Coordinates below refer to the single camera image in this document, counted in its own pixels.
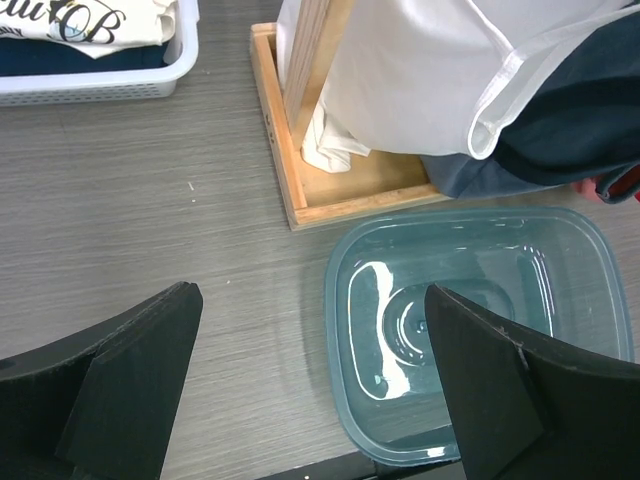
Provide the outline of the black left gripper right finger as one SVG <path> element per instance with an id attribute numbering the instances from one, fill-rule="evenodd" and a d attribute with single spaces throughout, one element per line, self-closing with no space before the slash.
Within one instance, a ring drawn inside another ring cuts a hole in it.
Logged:
<path id="1" fill-rule="evenodd" d="M 467 478 L 638 478 L 638 364 L 438 285 L 426 291 L 425 315 Z"/>

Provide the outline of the white tank top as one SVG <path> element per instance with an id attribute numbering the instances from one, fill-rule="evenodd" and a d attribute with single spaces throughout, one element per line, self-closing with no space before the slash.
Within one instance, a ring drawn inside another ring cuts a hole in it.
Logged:
<path id="1" fill-rule="evenodd" d="M 359 1 L 322 93 L 369 150 L 487 158 L 544 82 L 629 1 Z"/>

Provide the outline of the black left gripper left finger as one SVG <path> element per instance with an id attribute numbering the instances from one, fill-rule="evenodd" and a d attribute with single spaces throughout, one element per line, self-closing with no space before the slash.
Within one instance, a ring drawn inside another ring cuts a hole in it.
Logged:
<path id="1" fill-rule="evenodd" d="M 202 310 L 180 282 L 2 359 L 2 478 L 159 478 Z"/>

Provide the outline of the navy blue tank top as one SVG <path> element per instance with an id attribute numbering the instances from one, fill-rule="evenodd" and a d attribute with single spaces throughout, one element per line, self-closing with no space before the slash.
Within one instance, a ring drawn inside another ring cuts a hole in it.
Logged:
<path id="1" fill-rule="evenodd" d="M 591 34 L 500 136 L 485 160 L 421 159 L 451 198 L 505 197 L 573 185 L 617 204 L 639 197 L 639 16 Z"/>

